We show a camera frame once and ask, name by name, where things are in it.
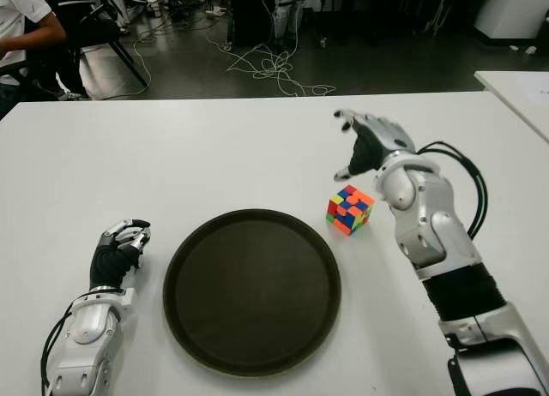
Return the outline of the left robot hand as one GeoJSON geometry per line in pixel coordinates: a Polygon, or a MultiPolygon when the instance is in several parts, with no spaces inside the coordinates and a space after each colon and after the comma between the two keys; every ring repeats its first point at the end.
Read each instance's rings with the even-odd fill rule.
{"type": "Polygon", "coordinates": [[[102,232],[90,264],[89,289],[119,289],[126,273],[141,267],[150,238],[150,223],[142,219],[123,219],[102,232]]]}

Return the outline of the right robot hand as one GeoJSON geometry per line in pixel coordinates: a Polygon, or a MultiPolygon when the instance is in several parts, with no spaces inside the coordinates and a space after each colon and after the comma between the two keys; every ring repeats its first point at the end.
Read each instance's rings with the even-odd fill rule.
{"type": "Polygon", "coordinates": [[[412,139],[403,127],[386,117],[349,109],[336,110],[334,117],[343,120],[342,132],[352,129],[356,134],[352,157],[347,167],[335,173],[336,182],[378,170],[385,159],[394,152],[416,152],[412,139]]]}

